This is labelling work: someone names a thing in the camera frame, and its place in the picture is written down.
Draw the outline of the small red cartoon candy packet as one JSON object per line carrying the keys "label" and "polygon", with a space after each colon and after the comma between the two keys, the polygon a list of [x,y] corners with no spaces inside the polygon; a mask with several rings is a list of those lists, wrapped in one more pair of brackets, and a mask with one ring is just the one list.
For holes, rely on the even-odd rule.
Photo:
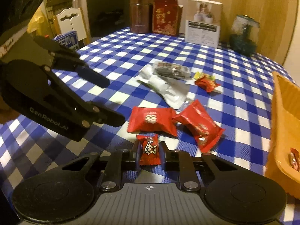
{"label": "small red cartoon candy packet", "polygon": [[137,135],[136,139],[142,145],[142,155],[139,161],[141,166],[160,165],[159,140],[158,135],[144,136]]}

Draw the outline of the red double-happiness snack packet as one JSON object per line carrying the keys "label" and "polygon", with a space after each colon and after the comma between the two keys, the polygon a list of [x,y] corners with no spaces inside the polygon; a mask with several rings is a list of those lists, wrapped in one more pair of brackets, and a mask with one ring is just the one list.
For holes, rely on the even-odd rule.
{"label": "red double-happiness snack packet", "polygon": [[177,137],[176,124],[173,117],[176,111],[172,108],[143,108],[133,107],[127,131],[165,132]]}

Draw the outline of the red foil snack packet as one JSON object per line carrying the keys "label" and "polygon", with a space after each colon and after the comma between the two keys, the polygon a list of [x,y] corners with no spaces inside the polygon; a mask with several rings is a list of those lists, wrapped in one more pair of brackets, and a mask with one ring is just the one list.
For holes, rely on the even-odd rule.
{"label": "red foil snack packet", "polygon": [[209,152],[225,131],[213,121],[199,100],[194,100],[173,120],[189,129],[202,153]]}

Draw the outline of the blue milk carton box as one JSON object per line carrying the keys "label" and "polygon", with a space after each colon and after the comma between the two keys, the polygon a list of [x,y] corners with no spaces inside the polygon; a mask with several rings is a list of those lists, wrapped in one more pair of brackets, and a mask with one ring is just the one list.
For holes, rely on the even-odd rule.
{"label": "blue milk carton box", "polygon": [[73,51],[79,50],[77,31],[58,34],[53,40]]}

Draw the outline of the white wooden chair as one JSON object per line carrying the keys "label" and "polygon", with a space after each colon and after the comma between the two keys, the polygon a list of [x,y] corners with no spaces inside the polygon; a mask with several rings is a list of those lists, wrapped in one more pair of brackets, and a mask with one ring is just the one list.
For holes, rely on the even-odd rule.
{"label": "white wooden chair", "polygon": [[82,8],[68,8],[54,15],[53,25],[56,34],[65,34],[75,31],[78,41],[83,41],[84,45],[91,42],[84,21]]}

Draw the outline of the yellow plastic bag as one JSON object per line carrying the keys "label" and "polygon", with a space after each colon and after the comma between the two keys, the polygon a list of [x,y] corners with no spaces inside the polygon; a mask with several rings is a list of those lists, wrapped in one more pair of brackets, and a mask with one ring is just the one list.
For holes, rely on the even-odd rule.
{"label": "yellow plastic bag", "polygon": [[43,36],[50,39],[53,38],[53,33],[50,28],[48,19],[40,8],[36,10],[35,14],[30,20],[27,32],[32,36]]}

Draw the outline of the dark wooden rack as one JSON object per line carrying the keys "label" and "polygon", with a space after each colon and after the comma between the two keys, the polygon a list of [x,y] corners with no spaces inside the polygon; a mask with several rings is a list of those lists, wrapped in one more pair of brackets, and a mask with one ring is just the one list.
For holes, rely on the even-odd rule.
{"label": "dark wooden rack", "polygon": [[49,18],[72,6],[73,0],[45,0],[45,7]]}

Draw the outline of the blue white checkered tablecloth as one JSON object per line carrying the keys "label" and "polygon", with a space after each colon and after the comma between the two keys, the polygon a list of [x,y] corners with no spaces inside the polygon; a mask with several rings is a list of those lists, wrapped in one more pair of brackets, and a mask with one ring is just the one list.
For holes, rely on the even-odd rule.
{"label": "blue white checkered tablecloth", "polygon": [[[38,66],[47,66],[43,48],[31,46]],[[101,88],[76,72],[48,66],[84,101],[100,103],[126,121],[120,127],[93,123],[80,141],[64,137],[20,113],[1,126],[1,187],[7,211],[1,224],[299,224],[299,205],[264,176],[269,152],[272,72],[293,83],[285,69],[261,54],[240,55],[226,45],[211,48],[182,38],[112,33],[77,52],[90,68],[108,78]],[[199,100],[225,131],[202,153],[189,129],[175,122],[177,137],[165,132],[127,131],[133,107],[170,108],[161,95],[136,80],[155,62],[204,72],[220,84],[207,93],[192,78],[185,106]],[[177,188],[177,172],[161,165],[123,173],[122,188],[101,191],[110,155],[132,149],[137,135],[158,135],[169,150],[190,154],[198,192]]]}

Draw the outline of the clear packet dark snack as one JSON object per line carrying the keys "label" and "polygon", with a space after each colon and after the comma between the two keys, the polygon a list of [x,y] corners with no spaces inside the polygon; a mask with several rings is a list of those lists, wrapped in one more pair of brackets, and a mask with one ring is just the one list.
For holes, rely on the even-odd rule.
{"label": "clear packet dark snack", "polygon": [[189,80],[191,71],[188,67],[180,64],[157,61],[152,65],[154,73],[176,80]]}

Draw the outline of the brown cylindrical tin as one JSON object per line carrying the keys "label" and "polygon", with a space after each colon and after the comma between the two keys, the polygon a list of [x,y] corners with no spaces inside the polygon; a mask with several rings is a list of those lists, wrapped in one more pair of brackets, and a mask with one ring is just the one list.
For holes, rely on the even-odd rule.
{"label": "brown cylindrical tin", "polygon": [[130,31],[136,34],[150,33],[153,22],[154,0],[130,0]]}

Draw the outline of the orange plastic tray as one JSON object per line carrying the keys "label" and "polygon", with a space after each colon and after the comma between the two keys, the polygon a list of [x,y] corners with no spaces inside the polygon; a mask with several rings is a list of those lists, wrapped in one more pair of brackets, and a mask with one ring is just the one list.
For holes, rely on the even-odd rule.
{"label": "orange plastic tray", "polygon": [[291,149],[299,151],[299,86],[273,71],[271,140],[265,176],[299,199],[299,171],[289,161]]}

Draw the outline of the red gold gift box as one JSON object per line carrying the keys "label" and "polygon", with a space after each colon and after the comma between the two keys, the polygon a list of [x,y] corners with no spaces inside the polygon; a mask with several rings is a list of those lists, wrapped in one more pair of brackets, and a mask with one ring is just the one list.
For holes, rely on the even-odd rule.
{"label": "red gold gift box", "polygon": [[177,37],[181,26],[183,6],[177,0],[154,0],[152,31]]}

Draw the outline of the red candy in tray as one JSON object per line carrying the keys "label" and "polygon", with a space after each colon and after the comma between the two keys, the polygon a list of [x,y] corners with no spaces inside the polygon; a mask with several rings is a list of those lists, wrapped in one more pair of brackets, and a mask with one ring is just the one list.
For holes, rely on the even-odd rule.
{"label": "red candy in tray", "polygon": [[299,172],[299,151],[291,147],[288,158],[290,166]]}

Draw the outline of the white product box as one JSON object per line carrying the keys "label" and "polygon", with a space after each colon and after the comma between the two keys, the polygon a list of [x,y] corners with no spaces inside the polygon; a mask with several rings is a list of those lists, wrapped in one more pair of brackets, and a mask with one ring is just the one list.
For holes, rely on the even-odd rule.
{"label": "white product box", "polygon": [[217,48],[223,4],[210,0],[187,0],[184,40]]}

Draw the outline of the green glass jar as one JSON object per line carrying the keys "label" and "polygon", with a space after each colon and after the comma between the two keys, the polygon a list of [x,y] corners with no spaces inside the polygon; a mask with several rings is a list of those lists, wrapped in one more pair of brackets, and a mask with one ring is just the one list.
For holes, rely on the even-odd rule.
{"label": "green glass jar", "polygon": [[248,15],[237,15],[230,32],[229,44],[232,50],[244,56],[256,52],[260,23]]}

